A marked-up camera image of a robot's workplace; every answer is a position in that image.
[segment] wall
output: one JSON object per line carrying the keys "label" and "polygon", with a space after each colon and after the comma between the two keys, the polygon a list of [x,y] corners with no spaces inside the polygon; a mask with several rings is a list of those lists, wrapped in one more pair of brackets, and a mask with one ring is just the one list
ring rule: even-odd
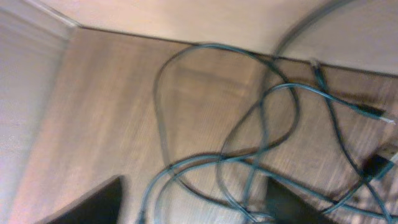
{"label": "wall", "polygon": [[[42,0],[84,26],[264,54],[326,0]],[[290,58],[398,73],[398,1],[356,0],[294,42]]]}
{"label": "wall", "polygon": [[22,1],[0,4],[0,223],[6,223],[72,28]]}

